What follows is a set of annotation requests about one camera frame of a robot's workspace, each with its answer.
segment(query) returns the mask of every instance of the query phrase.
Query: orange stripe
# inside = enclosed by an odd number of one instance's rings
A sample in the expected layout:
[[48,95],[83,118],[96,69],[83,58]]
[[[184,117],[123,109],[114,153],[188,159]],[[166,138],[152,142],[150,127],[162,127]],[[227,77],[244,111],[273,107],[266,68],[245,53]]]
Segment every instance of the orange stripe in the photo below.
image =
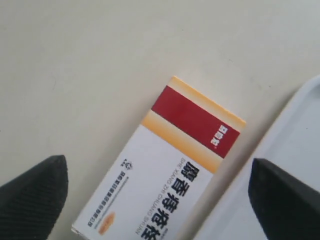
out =
[[245,127],[246,122],[243,121],[241,118],[237,117],[233,113],[229,112],[216,102],[210,100],[176,76],[173,76],[171,81],[168,84],[169,87],[176,90],[178,93],[183,95],[185,98],[189,99],[190,101],[194,102],[199,107],[203,108],[210,114],[214,115],[221,121],[225,122],[236,131],[241,132],[242,129]]
[[223,160],[152,110],[141,124],[213,174]]

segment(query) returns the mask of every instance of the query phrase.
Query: brand logo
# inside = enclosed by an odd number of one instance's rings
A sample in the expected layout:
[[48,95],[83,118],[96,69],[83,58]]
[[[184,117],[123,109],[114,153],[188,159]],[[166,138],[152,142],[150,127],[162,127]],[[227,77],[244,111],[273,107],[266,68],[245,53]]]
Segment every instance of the brand logo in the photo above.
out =
[[122,163],[121,163],[121,167],[124,167],[127,170],[131,170],[133,168],[132,166],[132,162],[128,161],[127,159],[125,159]]
[[222,140],[224,135],[227,133],[227,131],[228,131],[228,128],[226,128],[223,125],[220,125],[219,130],[216,131],[210,143],[212,143],[215,147],[218,147],[220,141]]

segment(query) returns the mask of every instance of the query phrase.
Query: red band on box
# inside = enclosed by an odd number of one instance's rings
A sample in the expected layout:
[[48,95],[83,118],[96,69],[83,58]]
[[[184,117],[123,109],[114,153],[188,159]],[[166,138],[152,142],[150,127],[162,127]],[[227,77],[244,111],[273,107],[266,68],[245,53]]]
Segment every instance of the red band on box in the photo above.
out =
[[240,134],[169,86],[151,109],[222,158]]

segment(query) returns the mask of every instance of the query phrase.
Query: white tabletop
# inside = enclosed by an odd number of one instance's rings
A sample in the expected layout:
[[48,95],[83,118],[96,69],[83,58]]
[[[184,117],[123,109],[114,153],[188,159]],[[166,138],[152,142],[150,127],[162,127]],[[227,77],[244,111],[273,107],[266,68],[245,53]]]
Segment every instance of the white tabletop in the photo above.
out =
[[0,185],[65,154],[71,224],[172,75],[247,121],[191,236],[285,102],[320,73],[318,0],[0,2]]

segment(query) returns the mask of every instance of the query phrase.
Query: cardboard box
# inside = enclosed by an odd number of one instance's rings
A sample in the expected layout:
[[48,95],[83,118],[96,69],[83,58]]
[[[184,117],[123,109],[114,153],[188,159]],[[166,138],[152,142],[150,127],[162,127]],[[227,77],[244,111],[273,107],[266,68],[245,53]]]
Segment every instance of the cardboard box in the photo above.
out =
[[245,122],[173,77],[72,226],[88,240],[173,240]]

